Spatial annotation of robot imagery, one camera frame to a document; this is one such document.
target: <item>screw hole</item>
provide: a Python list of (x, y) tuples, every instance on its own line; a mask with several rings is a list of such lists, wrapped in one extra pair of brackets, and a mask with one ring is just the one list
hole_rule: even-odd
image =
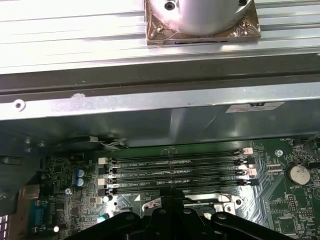
[(175, 4), (173, 2), (167, 2), (165, 5), (164, 5), (164, 8), (167, 9), (168, 11), (171, 11), (173, 9), (175, 9)]
[(247, 5), (247, 0), (239, 0), (239, 7)]

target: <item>motherboard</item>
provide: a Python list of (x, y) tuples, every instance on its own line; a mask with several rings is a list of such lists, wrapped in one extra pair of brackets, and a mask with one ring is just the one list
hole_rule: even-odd
[[(293, 239), (320, 239), (320, 161), (303, 139), (139, 147), (49, 157), (28, 234), (62, 240), (181, 189), (208, 218), (227, 211)], [(317, 142), (312, 142), (317, 152)]]

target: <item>capacitor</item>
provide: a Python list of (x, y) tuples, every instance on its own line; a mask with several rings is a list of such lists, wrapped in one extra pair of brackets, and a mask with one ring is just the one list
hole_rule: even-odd
[(105, 214), (99, 216), (99, 217), (96, 219), (96, 221), (97, 221), (97, 223), (99, 224), (99, 223), (102, 223), (103, 221), (105, 221), (105, 220), (107, 220), (107, 219), (109, 219), (109, 218), (110, 218), (109, 214), (108, 214), (108, 213), (105, 213)]
[(85, 185), (85, 180), (83, 178), (78, 178), (76, 181), (75, 181), (75, 185), (77, 185), (78, 187), (83, 187)]
[(83, 178), (84, 176), (85, 176), (85, 171), (83, 170), (83, 169), (78, 169), (77, 171), (76, 171), (76, 176), (78, 177), (78, 178)]
[(302, 163), (290, 164), (285, 171), (285, 175), (291, 183), (300, 186), (306, 185), (311, 179), (309, 170)]
[(113, 199), (112, 195), (108, 195), (108, 196), (104, 196), (104, 197), (102, 198), (102, 201), (103, 201), (104, 203), (107, 203), (107, 202), (111, 201), (112, 199)]

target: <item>silver metal plate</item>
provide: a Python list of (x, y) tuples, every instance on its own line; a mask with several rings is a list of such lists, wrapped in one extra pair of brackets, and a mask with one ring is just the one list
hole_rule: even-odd
[(320, 53), (318, 0), (257, 0), (258, 44), (146, 44), (143, 0), (0, 1), (0, 74)]

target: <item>blue capacitor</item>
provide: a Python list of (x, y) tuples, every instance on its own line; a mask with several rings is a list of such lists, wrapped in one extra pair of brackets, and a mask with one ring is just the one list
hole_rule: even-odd
[(96, 221), (97, 221), (97, 223), (99, 224), (99, 223), (102, 223), (103, 221), (105, 221), (105, 220), (107, 220), (107, 219), (109, 219), (109, 218), (110, 218), (110, 217), (109, 217), (109, 214), (108, 214), (108, 213), (105, 213), (105, 214), (99, 216), (99, 217), (96, 219)]
[(83, 178), (83, 177), (85, 176), (85, 171), (82, 170), (82, 169), (78, 169), (78, 170), (76, 171), (76, 176), (77, 176), (78, 178)]
[(83, 185), (85, 185), (85, 181), (82, 178), (78, 178), (75, 181), (75, 185), (77, 185), (78, 187), (82, 187)]

